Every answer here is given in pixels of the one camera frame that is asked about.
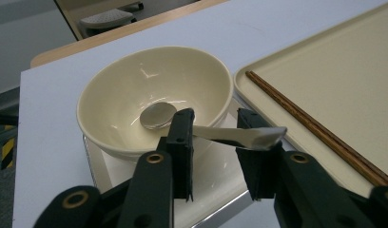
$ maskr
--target bowl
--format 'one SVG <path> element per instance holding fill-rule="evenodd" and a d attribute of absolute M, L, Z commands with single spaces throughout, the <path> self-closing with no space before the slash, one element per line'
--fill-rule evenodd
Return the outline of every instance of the bowl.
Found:
<path fill-rule="evenodd" d="M 191 47 L 142 50 L 106 66 L 83 90 L 77 121 L 92 142 L 109 155 L 135 162 L 156 149 L 168 128 L 141 126 L 148 106 L 167 102 L 191 107 L 195 125 L 218 126 L 233 93 L 232 78 L 215 56 Z"/>

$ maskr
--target wall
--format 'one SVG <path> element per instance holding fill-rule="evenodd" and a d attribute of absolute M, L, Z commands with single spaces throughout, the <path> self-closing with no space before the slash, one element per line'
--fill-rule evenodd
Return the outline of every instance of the wall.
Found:
<path fill-rule="evenodd" d="M 0 0 L 0 94 L 37 54 L 75 42 L 53 0 Z"/>

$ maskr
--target wooden chopstick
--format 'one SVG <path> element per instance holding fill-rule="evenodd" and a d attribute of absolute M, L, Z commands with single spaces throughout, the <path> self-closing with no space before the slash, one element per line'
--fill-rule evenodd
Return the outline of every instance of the wooden chopstick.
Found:
<path fill-rule="evenodd" d="M 245 75 L 373 185 L 388 185 L 388 175 L 283 96 L 276 88 L 253 71 L 246 71 Z"/>

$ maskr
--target chair seat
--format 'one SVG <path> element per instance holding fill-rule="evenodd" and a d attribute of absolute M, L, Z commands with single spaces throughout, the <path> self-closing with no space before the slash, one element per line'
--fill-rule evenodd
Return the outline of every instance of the chair seat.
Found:
<path fill-rule="evenodd" d="M 112 9 L 81 19 L 81 25 L 88 29 L 110 29 L 122 26 L 134 19 L 130 12 Z"/>

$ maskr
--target yellow and black striped tape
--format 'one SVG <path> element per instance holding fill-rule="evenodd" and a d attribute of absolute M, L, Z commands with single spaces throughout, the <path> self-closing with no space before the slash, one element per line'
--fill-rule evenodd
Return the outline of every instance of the yellow and black striped tape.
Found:
<path fill-rule="evenodd" d="M 10 129 L 13 126 L 6 125 L 5 129 Z M 13 147 L 15 145 L 15 139 L 7 140 L 2 146 L 2 160 L 1 160 L 1 170 L 13 166 Z"/>

